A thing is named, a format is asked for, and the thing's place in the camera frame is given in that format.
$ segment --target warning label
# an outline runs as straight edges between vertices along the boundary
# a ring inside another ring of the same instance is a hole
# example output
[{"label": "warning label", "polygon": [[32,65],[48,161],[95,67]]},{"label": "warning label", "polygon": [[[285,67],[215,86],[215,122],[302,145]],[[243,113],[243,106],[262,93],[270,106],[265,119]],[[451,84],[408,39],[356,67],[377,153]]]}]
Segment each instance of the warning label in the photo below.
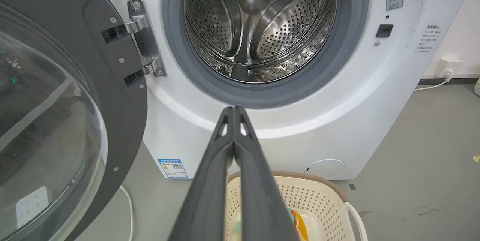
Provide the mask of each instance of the warning label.
[{"label": "warning label", "polygon": [[432,52],[435,43],[439,43],[440,35],[442,34],[439,25],[428,25],[424,30],[420,41],[418,42],[415,53],[428,54]]},{"label": "warning label", "polygon": [[158,159],[158,162],[168,178],[188,178],[180,159]]}]

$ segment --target front-loading washing machine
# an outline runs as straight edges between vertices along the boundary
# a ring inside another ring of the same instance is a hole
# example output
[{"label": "front-loading washing machine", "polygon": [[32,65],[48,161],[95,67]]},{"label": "front-loading washing machine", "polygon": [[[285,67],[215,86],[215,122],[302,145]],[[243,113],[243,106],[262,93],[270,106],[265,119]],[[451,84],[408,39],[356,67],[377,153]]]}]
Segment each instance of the front-loading washing machine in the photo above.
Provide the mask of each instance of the front-loading washing machine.
[{"label": "front-loading washing machine", "polygon": [[193,178],[229,105],[271,169],[355,178],[462,2],[0,0],[0,238],[73,240],[142,139]]}]

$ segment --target wall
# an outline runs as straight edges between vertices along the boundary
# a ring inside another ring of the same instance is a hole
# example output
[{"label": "wall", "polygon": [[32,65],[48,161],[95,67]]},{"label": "wall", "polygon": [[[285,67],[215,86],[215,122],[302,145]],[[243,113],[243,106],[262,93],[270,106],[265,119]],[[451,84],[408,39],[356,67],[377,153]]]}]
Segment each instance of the wall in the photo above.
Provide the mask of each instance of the wall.
[{"label": "wall", "polygon": [[480,0],[463,2],[424,78],[436,78],[434,69],[442,57],[456,57],[465,62],[455,78],[480,77],[479,14]]}]

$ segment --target floor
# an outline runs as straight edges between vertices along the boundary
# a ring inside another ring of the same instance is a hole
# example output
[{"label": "floor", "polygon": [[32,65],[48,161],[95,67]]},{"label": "floor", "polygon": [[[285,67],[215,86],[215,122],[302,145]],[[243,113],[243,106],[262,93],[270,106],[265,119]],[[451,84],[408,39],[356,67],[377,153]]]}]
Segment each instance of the floor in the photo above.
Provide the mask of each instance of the floor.
[{"label": "floor", "polygon": [[[473,85],[414,92],[357,179],[335,181],[363,217],[370,241],[480,240],[480,97]],[[168,238],[189,180],[166,180],[145,146],[124,182],[137,241]],[[119,190],[77,239],[127,240]]]}]

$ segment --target metal hinge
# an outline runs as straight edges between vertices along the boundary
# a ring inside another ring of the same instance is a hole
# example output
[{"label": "metal hinge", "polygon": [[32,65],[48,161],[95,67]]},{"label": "metal hinge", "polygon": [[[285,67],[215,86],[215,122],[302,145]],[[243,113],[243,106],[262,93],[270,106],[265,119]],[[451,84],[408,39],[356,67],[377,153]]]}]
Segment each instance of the metal hinge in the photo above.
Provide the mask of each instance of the metal hinge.
[{"label": "metal hinge", "polygon": [[160,57],[160,51],[156,44],[153,28],[150,24],[149,13],[143,0],[129,0],[127,2],[128,14],[131,22],[126,22],[113,28],[113,37],[133,35],[138,53],[142,60],[142,74],[154,76],[166,76],[165,67]]}]

